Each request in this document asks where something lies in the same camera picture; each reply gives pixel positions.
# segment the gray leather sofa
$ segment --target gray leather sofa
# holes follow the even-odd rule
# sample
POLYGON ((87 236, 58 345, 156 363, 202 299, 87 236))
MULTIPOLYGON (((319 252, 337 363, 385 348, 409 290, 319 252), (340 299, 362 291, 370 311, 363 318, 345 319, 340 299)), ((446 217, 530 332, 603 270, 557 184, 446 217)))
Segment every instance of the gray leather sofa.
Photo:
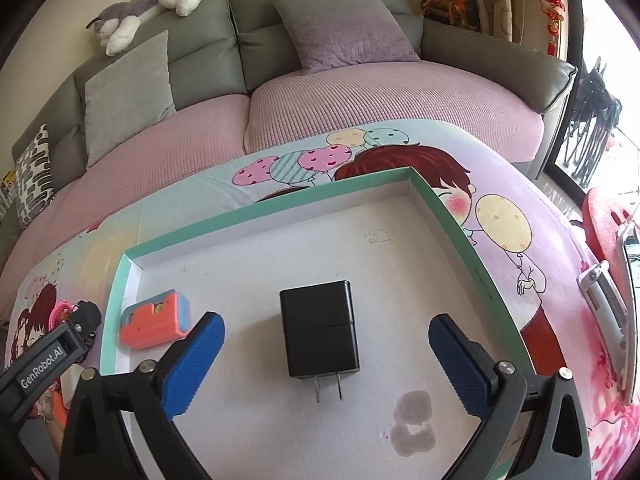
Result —
MULTIPOLYGON (((516 165, 535 178, 577 70, 519 44, 425 20, 415 15, 409 0, 382 1, 422 59, 491 79, 543 115, 545 135, 538 156, 516 165)), ((130 48, 163 30, 169 30, 168 67, 177 110, 226 94, 250 94, 268 80, 301 68, 270 0, 202 0, 186 18, 166 12, 144 23, 130 48)), ((74 70, 12 148, 17 159, 46 123, 56 192, 86 171, 84 84, 118 58, 98 54, 74 70), (74 126, 76 134, 69 139, 74 126)), ((19 234, 15 215, 13 207, 0 225, 0 269, 19 234)))

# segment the black and white patterned pillow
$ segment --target black and white patterned pillow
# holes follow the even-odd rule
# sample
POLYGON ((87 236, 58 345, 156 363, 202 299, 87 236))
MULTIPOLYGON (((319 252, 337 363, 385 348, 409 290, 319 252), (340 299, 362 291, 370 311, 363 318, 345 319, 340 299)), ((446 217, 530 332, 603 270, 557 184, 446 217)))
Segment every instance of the black and white patterned pillow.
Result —
POLYGON ((16 163, 16 205, 20 226, 26 229, 31 221, 53 199, 53 180, 49 161, 49 132, 43 124, 16 163))

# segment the gray and white plush dog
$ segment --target gray and white plush dog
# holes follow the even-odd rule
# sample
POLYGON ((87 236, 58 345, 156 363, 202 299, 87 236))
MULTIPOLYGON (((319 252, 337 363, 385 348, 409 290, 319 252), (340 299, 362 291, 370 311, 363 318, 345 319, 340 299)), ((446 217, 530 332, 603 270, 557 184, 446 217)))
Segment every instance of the gray and white plush dog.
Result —
POLYGON ((175 9, 178 16, 188 16, 202 0, 131 0, 119 2, 104 9, 89 22, 106 47, 107 56, 124 51, 133 41, 138 27, 167 9, 175 9))

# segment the pink cheek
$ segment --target pink cheek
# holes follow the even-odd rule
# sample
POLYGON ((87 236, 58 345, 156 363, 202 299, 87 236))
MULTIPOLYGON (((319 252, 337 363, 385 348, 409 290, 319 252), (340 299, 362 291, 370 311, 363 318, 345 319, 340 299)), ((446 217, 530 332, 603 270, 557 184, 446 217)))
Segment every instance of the pink cheek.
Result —
POLYGON ((447 210, 456 217, 465 217, 469 212, 469 200, 463 196, 451 196, 445 199, 447 210))

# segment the charger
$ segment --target charger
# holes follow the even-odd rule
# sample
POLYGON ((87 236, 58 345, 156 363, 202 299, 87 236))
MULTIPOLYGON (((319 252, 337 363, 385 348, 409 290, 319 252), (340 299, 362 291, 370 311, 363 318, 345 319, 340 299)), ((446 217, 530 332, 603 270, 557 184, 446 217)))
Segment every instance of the charger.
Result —
POLYGON ((342 400, 341 374, 360 370, 351 285, 347 281, 280 291, 282 328, 290 377, 335 376, 342 400))

